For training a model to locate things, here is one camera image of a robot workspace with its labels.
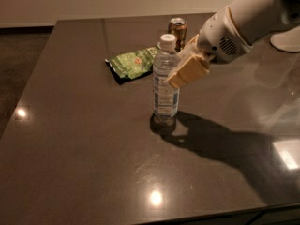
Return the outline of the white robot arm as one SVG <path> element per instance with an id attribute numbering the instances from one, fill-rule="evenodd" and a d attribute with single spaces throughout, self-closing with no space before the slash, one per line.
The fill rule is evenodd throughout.
<path id="1" fill-rule="evenodd" d="M 212 64 L 227 64 L 248 53 L 270 35 L 299 25 L 300 0 L 234 0 L 209 18 L 179 53 L 167 78 L 183 87 L 209 73 Z"/>

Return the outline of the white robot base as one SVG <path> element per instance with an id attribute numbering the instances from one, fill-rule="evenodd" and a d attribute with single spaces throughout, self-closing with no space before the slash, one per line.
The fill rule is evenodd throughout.
<path id="1" fill-rule="evenodd" d="M 300 27 L 271 36 L 270 43 L 285 53 L 300 53 Z"/>

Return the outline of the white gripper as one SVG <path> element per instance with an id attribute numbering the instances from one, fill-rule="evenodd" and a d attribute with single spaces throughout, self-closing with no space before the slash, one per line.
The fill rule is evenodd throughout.
<path id="1" fill-rule="evenodd" d="M 228 64 L 248 53 L 252 45 L 240 34 L 229 6 L 209 18 L 179 53 L 179 63 L 167 78 L 173 88 L 181 88 L 209 73 L 210 63 Z"/>

